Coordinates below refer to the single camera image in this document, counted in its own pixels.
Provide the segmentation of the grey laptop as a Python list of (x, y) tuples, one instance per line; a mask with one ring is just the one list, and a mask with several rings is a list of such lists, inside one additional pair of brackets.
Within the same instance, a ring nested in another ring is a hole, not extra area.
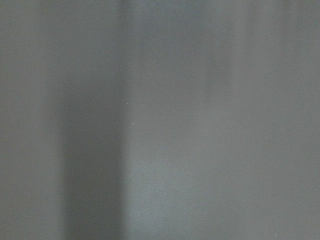
[(317, 0), (3, 0), (3, 240), (317, 240)]

